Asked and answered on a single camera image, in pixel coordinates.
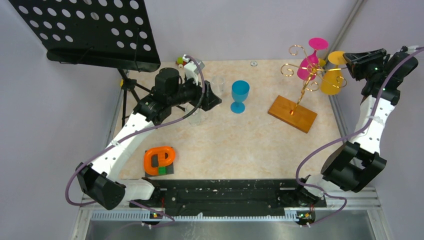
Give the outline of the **patterned clear glass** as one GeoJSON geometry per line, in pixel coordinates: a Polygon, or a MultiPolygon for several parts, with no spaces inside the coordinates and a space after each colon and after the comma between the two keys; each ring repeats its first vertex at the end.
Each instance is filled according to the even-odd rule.
{"type": "MultiPolygon", "coordinates": [[[[188,104],[185,108],[185,114],[190,113],[195,107],[191,104],[188,104]]],[[[197,108],[190,116],[187,117],[187,120],[191,126],[199,126],[202,123],[202,110],[197,108]]]]}

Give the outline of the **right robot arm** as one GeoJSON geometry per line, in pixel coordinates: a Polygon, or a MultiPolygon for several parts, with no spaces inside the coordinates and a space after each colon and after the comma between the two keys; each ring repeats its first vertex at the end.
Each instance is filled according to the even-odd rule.
{"type": "Polygon", "coordinates": [[[382,172],[387,160],[380,155],[380,142],[386,122],[400,100],[399,85],[418,66],[415,56],[423,51],[422,46],[403,46],[393,55],[383,48],[342,55],[351,77],[356,81],[366,80],[361,90],[360,116],[353,133],[319,147],[299,164],[295,180],[300,188],[293,192],[297,205],[307,206],[313,198],[327,194],[328,187],[320,186],[320,181],[345,192],[357,193],[382,172]],[[317,181],[311,176],[301,181],[302,166],[320,151],[339,142],[342,146],[325,161],[317,181]]]}

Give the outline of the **yellow wine glass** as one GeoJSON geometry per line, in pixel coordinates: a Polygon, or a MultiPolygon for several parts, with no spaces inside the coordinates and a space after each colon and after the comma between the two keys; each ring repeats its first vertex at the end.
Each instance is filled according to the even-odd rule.
{"type": "Polygon", "coordinates": [[[326,70],[321,79],[320,90],[326,95],[337,95],[347,85],[347,80],[342,73],[343,66],[347,63],[344,53],[341,50],[333,51],[327,57],[333,68],[326,70]]]}

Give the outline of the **tall clear wine glass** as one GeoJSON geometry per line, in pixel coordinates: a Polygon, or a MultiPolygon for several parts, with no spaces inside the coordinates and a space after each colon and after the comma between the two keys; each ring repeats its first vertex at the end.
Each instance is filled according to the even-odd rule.
{"type": "Polygon", "coordinates": [[[225,78],[223,76],[214,76],[210,83],[213,93],[221,98],[225,91],[225,78]]]}

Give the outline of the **pink wine glass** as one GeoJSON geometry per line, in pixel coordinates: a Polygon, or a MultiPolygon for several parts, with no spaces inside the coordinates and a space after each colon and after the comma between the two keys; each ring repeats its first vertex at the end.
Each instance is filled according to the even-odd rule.
{"type": "Polygon", "coordinates": [[[304,81],[308,80],[308,77],[312,73],[313,68],[316,67],[319,63],[317,51],[327,49],[329,43],[324,38],[313,37],[308,41],[308,45],[313,49],[313,53],[302,60],[296,73],[297,76],[304,81]]]}

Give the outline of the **blue wine glass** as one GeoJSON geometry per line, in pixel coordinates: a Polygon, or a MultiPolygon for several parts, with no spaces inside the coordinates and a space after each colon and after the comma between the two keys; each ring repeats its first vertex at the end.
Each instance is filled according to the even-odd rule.
{"type": "Polygon", "coordinates": [[[230,110],[235,114],[241,114],[246,107],[244,101],[247,99],[250,91],[250,85],[244,80],[237,80],[231,86],[231,97],[233,103],[230,105],[230,110]]]}

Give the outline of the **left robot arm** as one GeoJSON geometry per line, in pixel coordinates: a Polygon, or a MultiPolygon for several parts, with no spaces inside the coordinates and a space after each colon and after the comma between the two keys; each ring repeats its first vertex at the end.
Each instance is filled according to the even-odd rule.
{"type": "Polygon", "coordinates": [[[119,182],[119,173],[139,145],[153,130],[166,126],[164,120],[172,108],[190,104],[196,110],[210,111],[222,103],[209,81],[197,83],[194,77],[181,77],[172,67],[159,70],[151,92],[140,99],[118,135],[108,146],[76,168],[76,177],[84,194],[106,210],[123,201],[142,200],[154,207],[160,193],[149,180],[136,186],[119,182]]]}

